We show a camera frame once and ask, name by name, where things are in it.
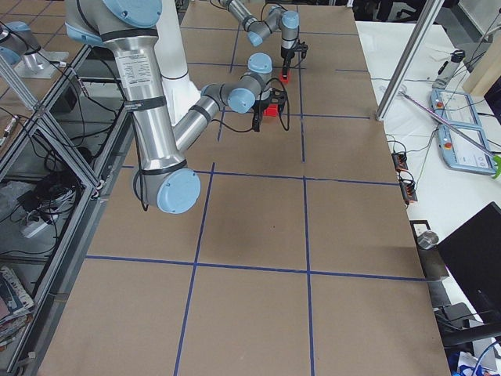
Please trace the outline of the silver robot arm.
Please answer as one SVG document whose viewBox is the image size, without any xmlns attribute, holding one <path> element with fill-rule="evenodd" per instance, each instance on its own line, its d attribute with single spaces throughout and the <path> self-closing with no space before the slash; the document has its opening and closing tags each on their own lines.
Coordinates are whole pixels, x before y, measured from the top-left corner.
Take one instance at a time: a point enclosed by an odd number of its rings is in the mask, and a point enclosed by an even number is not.
<svg viewBox="0 0 501 376">
<path fill-rule="evenodd" d="M 245 114 L 270 90 L 272 60 L 257 52 L 249 57 L 237 82 L 210 84 L 176 124 L 157 57 L 167 47 L 173 71 L 186 68 L 175 5 L 169 1 L 67 1 L 66 28 L 70 38 L 109 49 L 124 90 L 124 108 L 134 121 L 138 170 L 135 195 L 144 208 L 182 214 L 200 196 L 201 183 L 188 168 L 185 151 L 199 138 L 219 111 L 230 107 Z"/>
<path fill-rule="evenodd" d="M 307 56 L 308 45 L 300 40 L 300 16 L 297 11 L 285 9 L 282 5 L 274 4 L 266 18 L 260 20 L 254 16 L 242 1 L 210 1 L 218 9 L 231 13 L 238 21 L 247 39 L 254 46 L 261 45 L 274 32 L 281 32 L 281 57 L 283 65 L 279 79 L 288 83 L 292 60 L 299 54 L 300 60 Z"/>
</svg>

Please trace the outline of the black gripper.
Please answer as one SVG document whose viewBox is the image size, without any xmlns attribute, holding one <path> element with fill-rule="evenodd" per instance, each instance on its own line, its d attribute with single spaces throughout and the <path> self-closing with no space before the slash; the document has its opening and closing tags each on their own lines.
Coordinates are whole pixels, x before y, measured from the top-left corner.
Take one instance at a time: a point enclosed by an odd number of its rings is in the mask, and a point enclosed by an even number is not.
<svg viewBox="0 0 501 376">
<path fill-rule="evenodd" d="M 282 67 L 282 77 L 283 78 L 289 77 L 291 60 L 295 56 L 295 51 L 294 51 L 295 45 L 296 45 L 295 39 L 291 39 L 291 40 L 282 39 L 281 40 L 280 54 L 281 54 L 281 57 L 283 59 L 283 67 Z"/>
<path fill-rule="evenodd" d="M 270 96 L 272 95 L 271 90 L 267 90 L 260 94 L 252 106 L 252 110 L 254 112 L 252 118 L 252 130 L 254 132 L 259 132 L 261 127 L 261 118 L 264 116 L 264 111 L 268 108 L 271 100 Z"/>
</svg>

